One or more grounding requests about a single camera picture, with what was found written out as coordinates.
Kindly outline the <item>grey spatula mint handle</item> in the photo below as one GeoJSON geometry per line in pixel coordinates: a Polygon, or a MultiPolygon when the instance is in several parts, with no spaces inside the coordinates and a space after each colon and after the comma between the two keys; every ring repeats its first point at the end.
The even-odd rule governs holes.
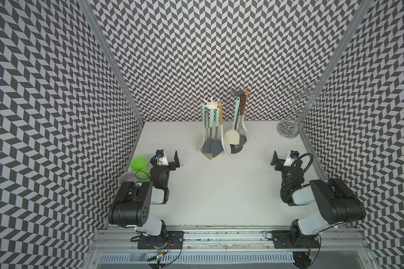
{"type": "Polygon", "coordinates": [[[220,109],[217,108],[215,115],[215,137],[211,145],[212,158],[216,158],[223,152],[223,146],[221,144],[221,140],[218,138],[219,123],[220,123],[220,109]]]}

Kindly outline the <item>grey turner mint handle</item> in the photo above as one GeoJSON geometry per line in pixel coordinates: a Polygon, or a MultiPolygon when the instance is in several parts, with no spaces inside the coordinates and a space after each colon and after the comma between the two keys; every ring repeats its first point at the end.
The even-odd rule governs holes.
{"type": "Polygon", "coordinates": [[[208,109],[206,108],[206,115],[205,115],[205,142],[202,147],[202,153],[205,155],[210,155],[211,154],[211,145],[213,143],[213,138],[212,138],[212,128],[213,128],[213,123],[214,123],[214,110],[213,109],[208,109]]]}

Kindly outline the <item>cream spatula wooden handle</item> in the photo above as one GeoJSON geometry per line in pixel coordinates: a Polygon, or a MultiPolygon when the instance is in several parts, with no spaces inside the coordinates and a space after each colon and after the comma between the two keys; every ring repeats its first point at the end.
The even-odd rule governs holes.
{"type": "Polygon", "coordinates": [[[223,104],[222,102],[218,102],[218,108],[220,109],[220,131],[221,131],[221,144],[223,147],[223,151],[227,156],[231,155],[230,145],[225,143],[224,141],[224,132],[223,132],[223,104]]]}

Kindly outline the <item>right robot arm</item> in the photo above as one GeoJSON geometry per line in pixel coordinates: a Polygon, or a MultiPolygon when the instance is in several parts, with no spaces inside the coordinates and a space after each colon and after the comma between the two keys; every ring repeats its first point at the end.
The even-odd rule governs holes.
{"type": "Polygon", "coordinates": [[[304,175],[313,160],[313,154],[300,155],[294,150],[286,159],[280,159],[276,152],[273,154],[270,164],[281,173],[279,194],[282,202],[288,206],[316,204],[318,207],[307,217],[294,220],[288,232],[273,233],[275,242],[286,240],[299,246],[331,227],[363,220],[366,216],[363,203],[342,179],[316,179],[304,183],[304,175]]]}

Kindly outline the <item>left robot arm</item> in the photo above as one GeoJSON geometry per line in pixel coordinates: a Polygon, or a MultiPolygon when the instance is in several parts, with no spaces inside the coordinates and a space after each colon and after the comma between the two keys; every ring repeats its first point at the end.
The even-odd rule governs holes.
{"type": "Polygon", "coordinates": [[[132,226],[147,238],[165,242],[166,224],[150,214],[150,206],[168,202],[170,172],[180,166],[178,153],[169,162],[163,149],[158,149],[150,160],[134,159],[131,172],[120,178],[120,188],[108,212],[109,223],[123,228],[132,226]]]}

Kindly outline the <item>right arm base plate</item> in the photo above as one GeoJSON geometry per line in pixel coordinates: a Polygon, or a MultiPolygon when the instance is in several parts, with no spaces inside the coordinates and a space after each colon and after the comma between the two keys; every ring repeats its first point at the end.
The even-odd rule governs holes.
{"type": "Polygon", "coordinates": [[[270,233],[275,249],[318,249],[321,247],[316,235],[294,234],[286,230],[273,230],[270,233]]]}

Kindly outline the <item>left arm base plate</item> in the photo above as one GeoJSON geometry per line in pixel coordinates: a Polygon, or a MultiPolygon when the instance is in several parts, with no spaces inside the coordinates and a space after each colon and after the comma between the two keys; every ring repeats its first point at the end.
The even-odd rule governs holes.
{"type": "Polygon", "coordinates": [[[184,240],[184,231],[169,231],[159,236],[140,235],[138,249],[181,249],[184,240]]]}

